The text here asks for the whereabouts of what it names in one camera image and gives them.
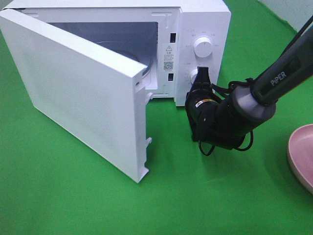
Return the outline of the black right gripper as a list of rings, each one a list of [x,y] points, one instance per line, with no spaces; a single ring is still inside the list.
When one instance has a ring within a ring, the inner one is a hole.
[[[199,141],[196,129],[200,115],[211,105],[221,102],[210,87],[209,68],[197,67],[197,75],[190,91],[186,95],[185,110],[192,131],[192,140]]]

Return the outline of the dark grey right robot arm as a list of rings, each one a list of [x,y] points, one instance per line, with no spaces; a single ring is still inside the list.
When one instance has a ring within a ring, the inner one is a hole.
[[[211,83],[209,69],[198,67],[186,95],[185,110],[198,145],[249,150],[253,130],[271,119],[276,102],[313,74],[313,20],[309,18],[280,57],[256,79],[231,81],[227,88]]]

